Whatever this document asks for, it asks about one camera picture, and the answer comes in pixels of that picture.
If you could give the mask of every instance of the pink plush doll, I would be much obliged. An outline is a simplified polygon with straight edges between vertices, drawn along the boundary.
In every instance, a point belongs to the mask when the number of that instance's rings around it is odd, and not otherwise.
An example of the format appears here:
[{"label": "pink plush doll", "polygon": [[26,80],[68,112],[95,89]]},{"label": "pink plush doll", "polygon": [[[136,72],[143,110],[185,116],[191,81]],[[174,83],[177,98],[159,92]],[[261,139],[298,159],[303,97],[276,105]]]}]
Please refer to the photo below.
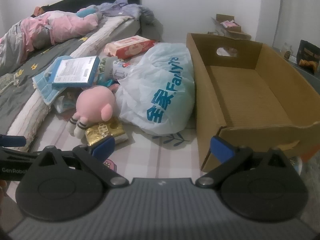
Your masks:
[{"label": "pink plush doll", "polygon": [[81,139],[88,125],[108,121],[112,117],[115,96],[112,91],[118,84],[110,87],[93,86],[81,92],[76,103],[76,113],[70,118],[67,129]]}]

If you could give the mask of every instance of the snack package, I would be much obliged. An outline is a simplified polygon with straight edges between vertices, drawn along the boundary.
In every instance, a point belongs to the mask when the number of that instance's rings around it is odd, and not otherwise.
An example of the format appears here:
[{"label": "snack package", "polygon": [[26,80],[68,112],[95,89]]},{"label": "snack package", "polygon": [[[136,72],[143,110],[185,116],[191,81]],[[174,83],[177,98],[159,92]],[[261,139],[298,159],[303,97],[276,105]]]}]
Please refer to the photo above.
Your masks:
[{"label": "snack package", "polygon": [[319,72],[320,48],[310,42],[301,40],[297,53],[297,64],[309,69],[313,74]]},{"label": "snack package", "polygon": [[127,59],[141,52],[145,52],[153,47],[152,40],[140,37],[138,35],[115,41],[107,44],[104,48],[105,54],[117,56],[118,58]]},{"label": "snack package", "polygon": [[85,130],[85,137],[87,138],[89,146],[95,144],[108,135],[112,135],[115,138],[116,144],[128,139],[121,122],[115,116],[107,122],[100,122]]}]

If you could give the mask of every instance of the doll ear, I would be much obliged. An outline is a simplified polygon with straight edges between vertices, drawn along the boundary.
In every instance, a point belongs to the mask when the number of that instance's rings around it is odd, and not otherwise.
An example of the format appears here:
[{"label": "doll ear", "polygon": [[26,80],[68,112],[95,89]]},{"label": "doll ear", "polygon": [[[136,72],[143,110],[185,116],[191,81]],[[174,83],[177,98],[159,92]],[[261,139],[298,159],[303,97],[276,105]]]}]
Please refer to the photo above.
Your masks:
[{"label": "doll ear", "polygon": [[119,87],[119,84],[113,84],[111,86],[109,86],[108,88],[112,91],[112,92],[116,92],[117,89]]},{"label": "doll ear", "polygon": [[109,121],[112,117],[112,106],[110,104],[106,104],[101,110],[101,119],[103,121]]}]

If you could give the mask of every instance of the gold package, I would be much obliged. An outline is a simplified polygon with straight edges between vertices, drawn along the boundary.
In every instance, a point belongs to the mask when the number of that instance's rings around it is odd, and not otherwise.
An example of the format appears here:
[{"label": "gold package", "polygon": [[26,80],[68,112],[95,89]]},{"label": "gold package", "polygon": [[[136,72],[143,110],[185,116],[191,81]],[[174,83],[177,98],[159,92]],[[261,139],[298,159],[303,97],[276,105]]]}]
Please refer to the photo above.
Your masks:
[{"label": "gold package", "polygon": [[112,135],[116,144],[128,139],[123,126],[117,117],[112,117],[107,122],[100,122],[85,130],[88,145],[91,146],[106,136]]}]

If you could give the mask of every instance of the curtain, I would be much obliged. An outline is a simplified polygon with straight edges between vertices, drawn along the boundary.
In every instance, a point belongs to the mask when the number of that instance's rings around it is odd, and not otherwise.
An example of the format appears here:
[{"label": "curtain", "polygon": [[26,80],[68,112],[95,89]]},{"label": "curtain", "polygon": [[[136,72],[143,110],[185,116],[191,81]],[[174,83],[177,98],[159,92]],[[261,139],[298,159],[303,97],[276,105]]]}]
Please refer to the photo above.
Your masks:
[{"label": "curtain", "polygon": [[300,40],[320,47],[320,0],[282,0],[274,47],[285,42],[296,56]]}]

